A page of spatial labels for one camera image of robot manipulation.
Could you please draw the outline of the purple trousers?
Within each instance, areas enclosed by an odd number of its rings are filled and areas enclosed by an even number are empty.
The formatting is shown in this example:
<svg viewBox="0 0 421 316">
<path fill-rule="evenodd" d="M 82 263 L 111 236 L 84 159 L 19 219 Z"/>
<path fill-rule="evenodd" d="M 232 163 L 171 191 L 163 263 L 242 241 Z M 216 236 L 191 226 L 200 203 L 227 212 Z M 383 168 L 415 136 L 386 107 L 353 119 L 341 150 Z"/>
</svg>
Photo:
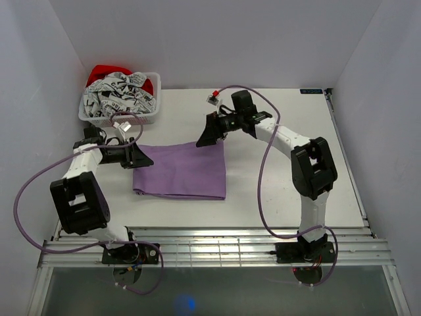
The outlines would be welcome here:
<svg viewBox="0 0 421 316">
<path fill-rule="evenodd" d="M 139 148 L 154 162 L 133 171 L 132 190 L 168 199 L 226 199 L 224 144 L 197 147 L 194 142 Z"/>
</svg>

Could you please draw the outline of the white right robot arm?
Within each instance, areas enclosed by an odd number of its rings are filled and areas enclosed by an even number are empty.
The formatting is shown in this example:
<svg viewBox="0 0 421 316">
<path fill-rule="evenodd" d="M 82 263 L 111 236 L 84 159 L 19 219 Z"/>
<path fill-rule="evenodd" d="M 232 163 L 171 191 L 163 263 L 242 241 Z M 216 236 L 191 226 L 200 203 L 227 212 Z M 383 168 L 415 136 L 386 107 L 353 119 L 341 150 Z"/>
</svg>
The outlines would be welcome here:
<svg viewBox="0 0 421 316">
<path fill-rule="evenodd" d="M 265 142 L 268 149 L 284 154 L 290 160 L 292 183 L 301 198 L 301 222 L 293 235 L 269 232 L 279 239 L 271 253 L 278 263 L 335 263 L 337 241 L 328 241 L 334 232 L 326 227 L 325 221 L 327 199 L 337 180 L 337 169 L 327 140 L 302 136 L 281 125 L 280 115 L 258 111 L 250 89 L 231 95 L 231 109 L 221 104 L 219 94 L 215 91 L 208 96 L 208 103 L 217 110 L 206 116 L 205 129 L 196 146 L 215 145 L 229 132 L 242 130 Z"/>
</svg>

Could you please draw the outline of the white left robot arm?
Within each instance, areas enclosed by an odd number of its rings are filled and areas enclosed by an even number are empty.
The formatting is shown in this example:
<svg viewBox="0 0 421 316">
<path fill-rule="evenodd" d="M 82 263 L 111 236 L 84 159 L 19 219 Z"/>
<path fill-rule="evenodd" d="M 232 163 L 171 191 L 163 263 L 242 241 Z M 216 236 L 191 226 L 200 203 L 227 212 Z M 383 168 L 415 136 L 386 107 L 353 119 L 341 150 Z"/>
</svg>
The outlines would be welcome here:
<svg viewBox="0 0 421 316">
<path fill-rule="evenodd" d="M 61 226 L 68 234 L 86 235 L 104 242 L 113 259 L 132 263 L 140 255 L 129 228 L 111 223 L 111 211 L 95 177 L 99 165 L 118 163 L 124 169 L 150 167 L 153 160 L 127 138 L 129 122 L 114 123 L 116 145 L 109 145 L 105 132 L 96 126 L 84 129 L 84 138 L 73 146 L 75 156 L 66 174 L 50 184 Z"/>
</svg>

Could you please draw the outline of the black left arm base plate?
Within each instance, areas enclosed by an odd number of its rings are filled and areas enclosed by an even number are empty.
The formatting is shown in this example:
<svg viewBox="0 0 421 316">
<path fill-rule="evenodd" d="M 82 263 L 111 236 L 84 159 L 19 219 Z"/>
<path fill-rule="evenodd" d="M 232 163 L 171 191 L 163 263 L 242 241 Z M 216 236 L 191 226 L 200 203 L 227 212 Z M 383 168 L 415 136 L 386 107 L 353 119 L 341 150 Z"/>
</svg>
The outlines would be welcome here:
<svg viewBox="0 0 421 316">
<path fill-rule="evenodd" d="M 103 250 L 102 264 L 114 265 L 135 265 L 135 264 L 157 264 L 159 262 L 158 249 L 160 244 L 150 245 L 137 245 L 126 244 L 119 248 Z"/>
</svg>

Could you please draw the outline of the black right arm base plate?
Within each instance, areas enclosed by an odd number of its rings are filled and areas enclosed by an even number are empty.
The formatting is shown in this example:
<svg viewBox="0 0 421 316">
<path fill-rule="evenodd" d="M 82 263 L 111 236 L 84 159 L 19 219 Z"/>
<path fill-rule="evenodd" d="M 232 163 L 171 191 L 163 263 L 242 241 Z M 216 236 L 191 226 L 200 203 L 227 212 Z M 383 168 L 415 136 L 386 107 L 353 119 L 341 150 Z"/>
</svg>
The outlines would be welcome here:
<svg viewBox="0 0 421 316">
<path fill-rule="evenodd" d="M 333 263 L 336 255 L 331 242 L 310 251 L 298 242 L 279 242 L 275 244 L 274 253 L 277 263 Z"/>
</svg>

